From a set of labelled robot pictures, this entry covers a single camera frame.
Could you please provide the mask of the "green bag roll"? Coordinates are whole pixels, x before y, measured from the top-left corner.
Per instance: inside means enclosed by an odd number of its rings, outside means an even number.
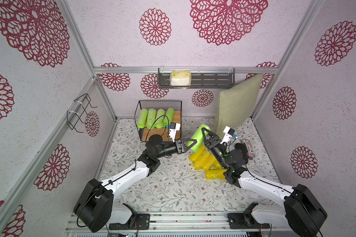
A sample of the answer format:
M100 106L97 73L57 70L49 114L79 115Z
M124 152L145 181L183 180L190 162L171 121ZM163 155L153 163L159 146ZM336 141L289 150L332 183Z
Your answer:
M153 124L155 123L155 119L156 119L156 114L157 111L155 109L151 108L148 110L147 119L146 119L146 127L148 129L153 128Z
M147 109L141 109L138 122L137 122L137 127L139 129L145 128L146 121L147 121L147 116L148 116L148 110Z
M196 130L196 132L191 137L192 139L197 140L197 144L190 149L193 152L197 152L199 150L199 147L203 143L203 137L202 137L202 132L201 132L201 128L203 128L203 127L207 127L208 129L210 129L207 125L201 124L199 126L199 128Z
M163 120L163 126L170 126L171 122L173 121L173 117L174 117L174 113L175 110L173 108L168 108L165 116L164 116L164 120Z
M163 120L165 116L165 110L164 109L159 109L156 114L156 120L154 123L155 128L162 128L163 127Z

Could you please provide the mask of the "yellow bag roll front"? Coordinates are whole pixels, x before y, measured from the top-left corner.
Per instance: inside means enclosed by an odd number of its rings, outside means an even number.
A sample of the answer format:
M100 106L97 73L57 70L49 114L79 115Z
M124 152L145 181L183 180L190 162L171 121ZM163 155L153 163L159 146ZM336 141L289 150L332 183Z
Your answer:
M226 169L206 170L205 176L207 180L225 179L224 173Z

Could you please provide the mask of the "black wire wooden shelf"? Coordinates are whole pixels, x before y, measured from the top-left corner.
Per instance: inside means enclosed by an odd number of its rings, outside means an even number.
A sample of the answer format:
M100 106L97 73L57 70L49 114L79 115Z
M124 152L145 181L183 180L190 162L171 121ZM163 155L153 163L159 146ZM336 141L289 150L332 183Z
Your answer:
M134 119L142 142L152 135L161 135L163 141L181 138L182 106L180 100L140 100L137 103Z

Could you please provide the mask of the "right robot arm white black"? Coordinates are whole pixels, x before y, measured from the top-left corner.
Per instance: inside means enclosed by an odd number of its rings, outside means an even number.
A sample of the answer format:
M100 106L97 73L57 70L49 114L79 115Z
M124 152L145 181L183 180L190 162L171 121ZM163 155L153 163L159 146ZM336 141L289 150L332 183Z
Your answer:
M225 142L206 127L199 128L204 146L216 158L226 181L238 188L251 190L279 205L279 208L259 207L252 204L247 214L259 224L290 227L300 237L322 236L321 227L327 213L314 194L304 185L283 185L252 174L247 168L248 149L237 143L235 149L226 151Z

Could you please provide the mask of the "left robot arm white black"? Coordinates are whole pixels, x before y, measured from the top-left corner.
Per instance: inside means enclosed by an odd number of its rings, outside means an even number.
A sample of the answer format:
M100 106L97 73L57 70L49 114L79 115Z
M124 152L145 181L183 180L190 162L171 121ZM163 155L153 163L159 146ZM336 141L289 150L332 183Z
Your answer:
M161 135L152 135L132 166L109 179L90 180L73 209L77 219L83 222L82 227L87 227L93 233L110 224L126 229L137 227L137 212L125 203L115 205L115 198L153 174L160 166L161 157L186 153L197 143L197 140L190 138L167 142Z

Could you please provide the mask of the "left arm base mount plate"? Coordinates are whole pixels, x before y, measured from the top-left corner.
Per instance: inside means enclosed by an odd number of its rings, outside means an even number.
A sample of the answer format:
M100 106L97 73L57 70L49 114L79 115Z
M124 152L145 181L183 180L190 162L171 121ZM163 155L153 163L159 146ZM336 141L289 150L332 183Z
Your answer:
M109 230L148 230L150 224L150 214L132 215L126 224L113 223L109 225Z

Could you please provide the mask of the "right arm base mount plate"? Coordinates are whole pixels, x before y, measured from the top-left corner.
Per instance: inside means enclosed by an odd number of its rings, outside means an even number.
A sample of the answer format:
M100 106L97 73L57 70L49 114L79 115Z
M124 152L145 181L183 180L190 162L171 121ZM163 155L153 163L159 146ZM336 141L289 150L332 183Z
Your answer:
M228 223L230 229L240 230L240 229L257 229L264 230L270 229L269 224L258 223L251 214L245 213L228 213L227 214Z

